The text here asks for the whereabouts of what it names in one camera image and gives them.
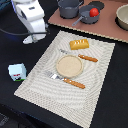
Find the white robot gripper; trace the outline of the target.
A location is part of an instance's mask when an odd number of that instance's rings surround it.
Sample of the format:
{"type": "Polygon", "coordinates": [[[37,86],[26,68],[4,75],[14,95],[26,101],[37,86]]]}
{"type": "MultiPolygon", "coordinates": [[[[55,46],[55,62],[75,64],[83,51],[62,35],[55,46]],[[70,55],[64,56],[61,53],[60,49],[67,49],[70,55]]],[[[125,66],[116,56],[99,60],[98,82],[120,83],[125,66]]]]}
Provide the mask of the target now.
{"type": "Polygon", "coordinates": [[[37,42],[46,36],[44,10],[38,0],[12,0],[15,13],[28,30],[24,44],[37,42]]]}

